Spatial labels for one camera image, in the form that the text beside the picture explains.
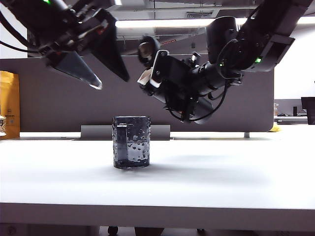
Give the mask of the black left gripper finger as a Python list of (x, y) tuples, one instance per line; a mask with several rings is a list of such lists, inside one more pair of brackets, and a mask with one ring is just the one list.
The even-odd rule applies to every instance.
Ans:
[(92, 43), (91, 53), (111, 72), (125, 82), (129, 81), (129, 73), (117, 46), (116, 18), (102, 8), (94, 15), (94, 18), (102, 20), (107, 25), (96, 30), (97, 37)]

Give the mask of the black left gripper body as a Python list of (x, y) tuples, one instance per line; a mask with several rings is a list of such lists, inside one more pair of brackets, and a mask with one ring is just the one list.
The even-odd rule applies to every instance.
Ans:
[(102, 59), (109, 45), (109, 12), (101, 7), (73, 7), (54, 18), (54, 29), (41, 40), (39, 52), (50, 60), (64, 53), (92, 53)]

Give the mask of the right gripper finger with white pad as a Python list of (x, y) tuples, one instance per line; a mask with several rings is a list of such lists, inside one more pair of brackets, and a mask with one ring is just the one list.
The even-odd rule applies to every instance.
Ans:
[(151, 78), (149, 80), (150, 84), (155, 87), (159, 88), (163, 76), (166, 76), (167, 72), (169, 71), (169, 51), (168, 50), (159, 50), (156, 54), (154, 64), (152, 67)]

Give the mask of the left gripper finger with clear tip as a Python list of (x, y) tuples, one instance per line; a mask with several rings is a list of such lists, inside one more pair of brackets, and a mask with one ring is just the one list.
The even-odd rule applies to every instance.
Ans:
[(47, 66), (79, 79), (97, 90), (102, 90), (102, 81), (88, 67), (84, 60), (72, 52), (53, 52), (47, 56)]

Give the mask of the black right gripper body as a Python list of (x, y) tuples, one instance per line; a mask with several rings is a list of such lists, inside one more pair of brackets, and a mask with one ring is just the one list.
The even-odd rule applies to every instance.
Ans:
[(161, 94), (166, 100), (203, 97), (210, 92), (210, 64), (188, 65), (170, 55), (161, 57)]

